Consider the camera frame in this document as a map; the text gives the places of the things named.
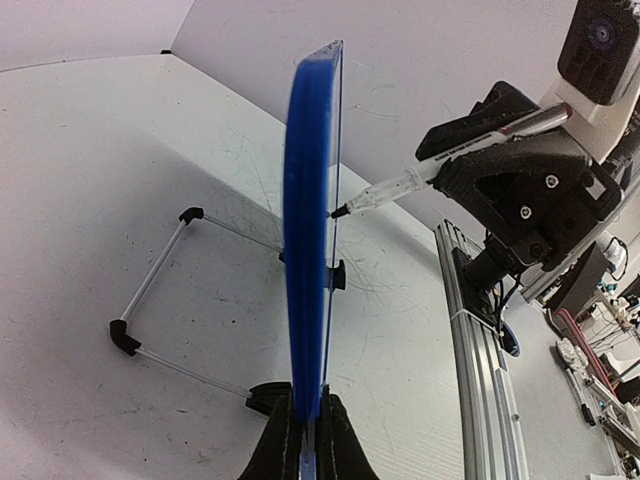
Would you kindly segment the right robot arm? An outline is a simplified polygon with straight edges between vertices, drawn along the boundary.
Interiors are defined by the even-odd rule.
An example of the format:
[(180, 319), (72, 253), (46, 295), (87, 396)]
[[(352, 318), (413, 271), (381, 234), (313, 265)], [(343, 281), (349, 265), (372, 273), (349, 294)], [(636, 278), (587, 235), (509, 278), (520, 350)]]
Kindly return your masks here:
[(432, 127), (416, 150), (437, 167), (424, 182), (458, 203), (488, 231), (465, 268), (468, 290), (489, 290), (505, 275), (557, 267), (619, 205), (613, 165), (598, 163), (562, 127), (512, 139), (457, 158), (447, 150), (537, 110), (505, 81), (464, 117)]

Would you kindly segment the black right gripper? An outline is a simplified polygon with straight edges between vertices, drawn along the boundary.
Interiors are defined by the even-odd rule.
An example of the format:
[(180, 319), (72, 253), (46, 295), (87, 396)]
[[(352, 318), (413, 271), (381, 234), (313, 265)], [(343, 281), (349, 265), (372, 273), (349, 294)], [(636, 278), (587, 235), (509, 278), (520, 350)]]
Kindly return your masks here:
[[(431, 127), (415, 158), (423, 161), (538, 109), (519, 89), (498, 81), (468, 115)], [(566, 132), (448, 161), (433, 186), (489, 230), (484, 253), (508, 273), (553, 270), (622, 198), (615, 181)]]

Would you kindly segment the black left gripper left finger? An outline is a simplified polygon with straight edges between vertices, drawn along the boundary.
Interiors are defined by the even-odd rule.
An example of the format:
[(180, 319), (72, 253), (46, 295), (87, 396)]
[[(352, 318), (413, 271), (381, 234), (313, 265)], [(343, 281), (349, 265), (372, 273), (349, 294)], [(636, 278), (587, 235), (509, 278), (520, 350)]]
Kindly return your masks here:
[(301, 444), (302, 426), (296, 418), (293, 396), (280, 396), (239, 479), (298, 479)]

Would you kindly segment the blue framed whiteboard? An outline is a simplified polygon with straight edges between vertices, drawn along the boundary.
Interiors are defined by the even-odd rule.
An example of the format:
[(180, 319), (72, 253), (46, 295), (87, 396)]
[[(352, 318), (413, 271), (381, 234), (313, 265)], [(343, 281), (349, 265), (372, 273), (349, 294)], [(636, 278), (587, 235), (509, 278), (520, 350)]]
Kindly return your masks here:
[(293, 405), (301, 428), (298, 479), (320, 476), (316, 425), (326, 385), (340, 173), (344, 43), (296, 68), (285, 132), (282, 232)]

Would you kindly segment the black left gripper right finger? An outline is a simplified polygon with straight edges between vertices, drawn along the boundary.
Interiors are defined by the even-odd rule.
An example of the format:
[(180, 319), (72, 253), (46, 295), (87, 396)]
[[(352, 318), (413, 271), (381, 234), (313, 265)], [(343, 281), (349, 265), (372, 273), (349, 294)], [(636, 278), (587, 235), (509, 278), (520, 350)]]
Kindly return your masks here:
[(326, 385), (317, 420), (317, 478), (378, 480), (340, 397)]

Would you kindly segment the whiteboard marker pen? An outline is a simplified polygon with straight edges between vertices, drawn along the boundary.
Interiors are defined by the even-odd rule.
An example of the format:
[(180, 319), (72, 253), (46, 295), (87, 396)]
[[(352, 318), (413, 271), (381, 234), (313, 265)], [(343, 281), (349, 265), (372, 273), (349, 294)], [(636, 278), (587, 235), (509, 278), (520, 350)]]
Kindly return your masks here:
[(408, 168), (398, 177), (365, 188), (331, 212), (329, 217), (338, 219), (391, 203), (412, 192), (424, 189), (438, 176), (447, 161), (453, 162), (464, 155), (501, 145), (515, 138), (546, 133), (563, 125), (571, 116), (572, 108), (567, 103), (557, 103), (536, 110), (497, 130), (484, 133), (442, 153), (430, 156), (420, 161), (417, 166)]

